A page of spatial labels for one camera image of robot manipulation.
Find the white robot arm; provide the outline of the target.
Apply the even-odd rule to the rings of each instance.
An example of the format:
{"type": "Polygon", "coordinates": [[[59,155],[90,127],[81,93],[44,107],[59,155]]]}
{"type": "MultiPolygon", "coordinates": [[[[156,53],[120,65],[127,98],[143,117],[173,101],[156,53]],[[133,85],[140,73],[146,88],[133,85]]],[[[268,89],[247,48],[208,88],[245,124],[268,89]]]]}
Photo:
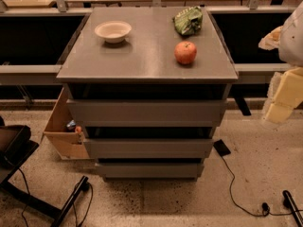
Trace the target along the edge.
{"type": "Polygon", "coordinates": [[[290,17],[258,43],[265,50],[278,49],[279,58],[291,65],[275,72],[262,109],[262,124],[275,128],[283,124],[303,102],[303,3],[290,17]]]}

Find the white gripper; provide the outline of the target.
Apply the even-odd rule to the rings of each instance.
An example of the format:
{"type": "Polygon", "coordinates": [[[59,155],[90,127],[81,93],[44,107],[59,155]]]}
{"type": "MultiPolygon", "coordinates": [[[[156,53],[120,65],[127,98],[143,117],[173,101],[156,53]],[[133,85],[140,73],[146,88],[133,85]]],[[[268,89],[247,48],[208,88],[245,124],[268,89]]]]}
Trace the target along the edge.
{"type": "MultiPolygon", "coordinates": [[[[281,26],[278,26],[258,43],[264,50],[279,48],[281,26]]],[[[262,108],[262,116],[267,124],[282,124],[293,110],[303,102],[303,68],[294,67],[284,73],[274,72],[267,98],[262,108]]]]}

